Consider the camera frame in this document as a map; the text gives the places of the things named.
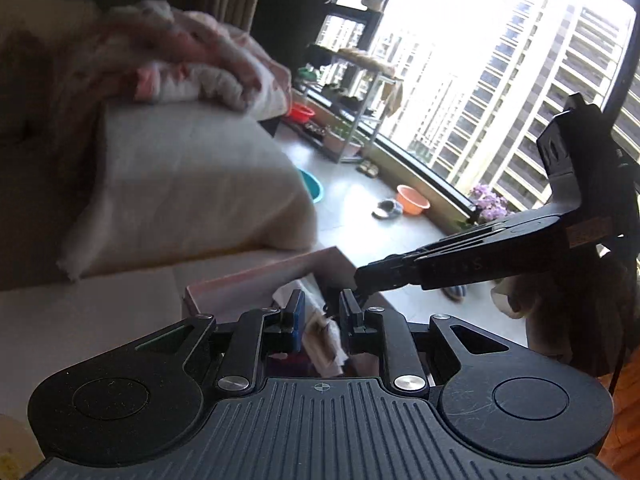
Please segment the black gloved hand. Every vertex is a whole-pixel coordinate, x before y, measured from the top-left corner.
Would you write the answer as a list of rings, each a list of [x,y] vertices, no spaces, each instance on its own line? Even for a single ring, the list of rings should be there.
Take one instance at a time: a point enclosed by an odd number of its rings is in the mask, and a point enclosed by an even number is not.
[[[525,323],[530,350],[594,377],[612,373],[639,343],[636,263],[612,250],[581,250],[546,272],[504,278],[491,299]]]

